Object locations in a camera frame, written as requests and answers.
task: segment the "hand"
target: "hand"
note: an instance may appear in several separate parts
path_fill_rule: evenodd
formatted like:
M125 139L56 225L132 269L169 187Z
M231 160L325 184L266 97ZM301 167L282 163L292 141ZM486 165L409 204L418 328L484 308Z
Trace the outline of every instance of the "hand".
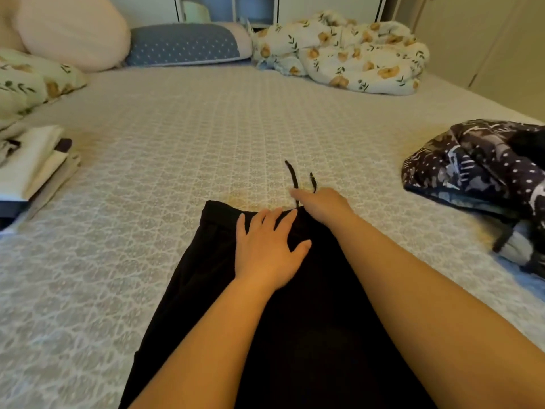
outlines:
M354 213L347 199L332 188L321 188L316 193L290 189L290 195L303 204L312 218L329 228Z
M265 288L270 295L292 279L311 247L311 241L306 240L290 252L288 234L297 210L286 215L275 230L280 214L280 208L258 212L250 222L248 233L244 214L236 223L235 280Z

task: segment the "waistband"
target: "waistband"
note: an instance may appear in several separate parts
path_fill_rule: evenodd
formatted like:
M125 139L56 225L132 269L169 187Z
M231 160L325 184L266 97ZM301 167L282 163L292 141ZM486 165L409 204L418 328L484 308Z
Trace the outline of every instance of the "waistband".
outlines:
M303 231L306 234L310 231L310 228L314 228L316 226L325 228L325 226L313 219L310 214L305 211L304 207L300 206L294 209L297 210L297 218L293 223L292 231ZM246 229L248 229L250 226L250 221L256 212L241 211L240 209L233 208L232 206L220 201L207 201L201 213L200 224L202 225L204 222L212 222L235 231L236 221L241 213L244 213L245 215ZM288 215L288 213L290 213L290 211L282 212L278 218L278 221L276 222L276 225L278 225L282 218Z

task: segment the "bed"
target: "bed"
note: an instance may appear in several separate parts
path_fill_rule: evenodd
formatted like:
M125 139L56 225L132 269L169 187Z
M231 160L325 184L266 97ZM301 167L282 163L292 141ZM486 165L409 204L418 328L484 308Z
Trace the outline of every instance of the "bed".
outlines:
M406 156L473 118L533 121L432 75L396 97L246 65L105 72L36 109L82 167L0 240L0 406L116 408L205 201L293 207L284 160L545 350L545 282L490 253L498 226L401 185Z

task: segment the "pillow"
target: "pillow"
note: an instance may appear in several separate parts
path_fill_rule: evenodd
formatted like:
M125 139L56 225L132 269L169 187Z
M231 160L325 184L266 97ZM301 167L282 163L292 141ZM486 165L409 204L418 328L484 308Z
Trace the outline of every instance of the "pillow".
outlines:
M0 129L21 119L33 107L86 83L77 68L0 48Z
M15 27L32 54L86 71L120 64L130 30L109 0L21 0Z
M25 52L21 36L11 25L11 19L17 8L16 2L17 0L0 0L0 47Z
M134 28L127 66L181 66L247 59L252 40L239 24L160 24Z

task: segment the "black sweatpants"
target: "black sweatpants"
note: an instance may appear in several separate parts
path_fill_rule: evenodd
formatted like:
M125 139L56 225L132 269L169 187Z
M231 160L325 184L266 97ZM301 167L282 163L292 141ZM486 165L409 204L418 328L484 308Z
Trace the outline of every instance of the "black sweatpants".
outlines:
M293 250L311 239L312 248L263 312L236 408L435 407L385 332L335 237L304 208L298 210L288 245ZM121 409L233 280L240 213L221 202L206 203L135 354ZM248 228L255 213L245 214Z

